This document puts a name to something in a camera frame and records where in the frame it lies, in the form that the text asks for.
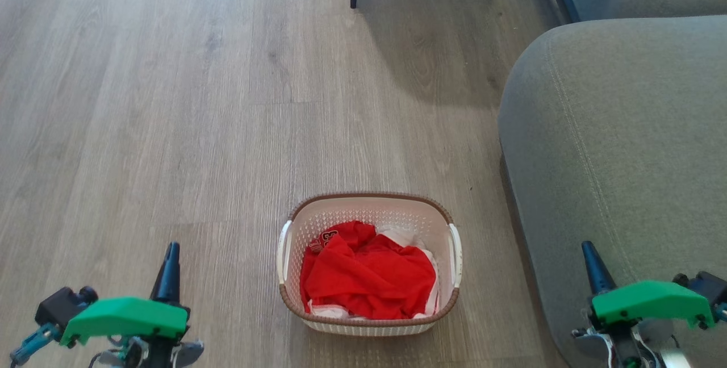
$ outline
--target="green plastic part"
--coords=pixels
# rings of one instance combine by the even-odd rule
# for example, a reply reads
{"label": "green plastic part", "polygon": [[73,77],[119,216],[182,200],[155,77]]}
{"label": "green plastic part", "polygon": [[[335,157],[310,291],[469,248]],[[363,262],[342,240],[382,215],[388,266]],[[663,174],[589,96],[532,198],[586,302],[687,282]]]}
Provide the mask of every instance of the green plastic part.
{"label": "green plastic part", "polygon": [[86,345],[89,337],[110,335],[181,338],[187,330],[187,311],[182,308],[133,296],[96,301],[73,317],[63,332],[60,345],[73,340]]}
{"label": "green plastic part", "polygon": [[714,327],[709,301],[677,283],[644,280],[592,299],[593,311],[602,324],[636,319],[683,319],[690,328],[701,321]]}

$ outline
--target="beige basket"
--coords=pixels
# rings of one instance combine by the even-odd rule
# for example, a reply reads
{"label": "beige basket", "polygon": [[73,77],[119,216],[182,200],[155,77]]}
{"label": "beige basket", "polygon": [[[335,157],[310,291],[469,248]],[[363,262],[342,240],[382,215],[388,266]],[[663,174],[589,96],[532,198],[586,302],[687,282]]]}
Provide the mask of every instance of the beige basket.
{"label": "beige basket", "polygon": [[[359,321],[306,313],[299,288],[306,246],[321,231],[351,220],[418,231],[438,265],[439,304],[443,306],[436,314],[423,319]],[[277,268],[285,305],[312,329],[365,337],[419,334],[446,316],[457,301],[462,280],[462,244],[449,213],[432,200],[403,194],[322,195],[301,203],[283,226],[278,241]]]}

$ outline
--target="sofa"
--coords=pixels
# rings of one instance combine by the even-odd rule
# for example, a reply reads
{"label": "sofa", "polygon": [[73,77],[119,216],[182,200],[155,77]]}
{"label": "sofa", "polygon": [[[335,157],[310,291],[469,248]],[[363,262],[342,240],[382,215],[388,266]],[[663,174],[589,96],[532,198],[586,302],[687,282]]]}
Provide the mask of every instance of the sofa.
{"label": "sofa", "polygon": [[[525,50],[498,127],[548,328],[580,368],[605,366],[571,336],[590,305],[582,241],[620,286],[701,270],[727,279],[727,0],[569,8],[596,20]],[[693,366],[727,366],[727,324],[678,322],[675,336]]]}

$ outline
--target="laundry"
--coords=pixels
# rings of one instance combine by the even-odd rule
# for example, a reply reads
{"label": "laundry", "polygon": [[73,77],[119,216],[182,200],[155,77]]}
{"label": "laundry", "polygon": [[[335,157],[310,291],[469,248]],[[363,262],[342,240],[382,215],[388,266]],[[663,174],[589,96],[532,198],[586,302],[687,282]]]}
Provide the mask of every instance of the laundry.
{"label": "laundry", "polygon": [[434,257],[415,231],[349,221],[306,248],[300,295],[306,312],[338,319],[418,319],[438,311]]}

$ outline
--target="white cloth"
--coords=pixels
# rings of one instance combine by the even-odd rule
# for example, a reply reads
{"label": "white cloth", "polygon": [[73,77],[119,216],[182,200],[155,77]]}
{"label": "white cloth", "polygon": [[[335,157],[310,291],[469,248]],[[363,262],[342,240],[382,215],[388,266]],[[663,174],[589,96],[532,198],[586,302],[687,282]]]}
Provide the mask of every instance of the white cloth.
{"label": "white cloth", "polygon": [[[420,249],[429,262],[432,263],[434,268],[434,285],[431,293],[429,293],[429,299],[425,306],[424,313],[418,313],[414,316],[414,319],[423,319],[431,317],[439,311],[439,269],[437,268],[437,262],[434,260],[432,252],[426,249],[424,242],[421,241],[416,231],[411,229],[405,229],[398,226],[383,225],[376,228],[377,234],[382,234],[387,238],[390,238],[394,243],[402,247],[414,246]],[[366,317],[355,316],[343,307],[337,304],[327,304],[322,306],[312,305],[312,300],[308,301],[308,307],[311,309],[311,314],[319,317],[329,317],[332,319],[351,319],[351,320],[367,320]]]}

